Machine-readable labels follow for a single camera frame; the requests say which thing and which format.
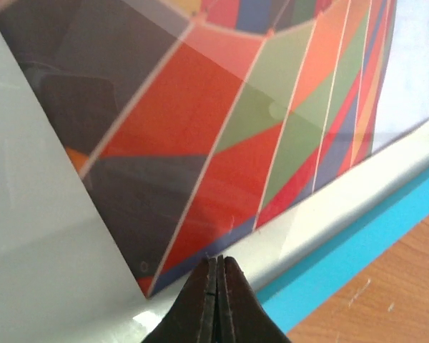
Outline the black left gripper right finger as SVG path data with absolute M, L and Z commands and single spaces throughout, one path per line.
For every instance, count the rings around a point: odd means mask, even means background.
M 233 257 L 217 258 L 216 320 L 217 342 L 289 342 L 265 313 Z

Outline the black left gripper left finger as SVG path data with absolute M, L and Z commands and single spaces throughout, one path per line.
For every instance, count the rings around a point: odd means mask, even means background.
M 213 342 L 216 301 L 217 260 L 204 258 L 188 277 L 170 310 L 143 342 Z

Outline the blue wooden picture frame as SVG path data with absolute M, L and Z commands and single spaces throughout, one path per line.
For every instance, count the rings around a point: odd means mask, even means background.
M 28 84 L 0 34 L 0 151 L 18 132 L 6 101 Z M 429 210 L 429 118 L 215 255 L 234 257 L 286 332 Z M 143 342 L 189 270 L 145 296 L 97 211 L 32 225 L 0 216 L 0 342 Z

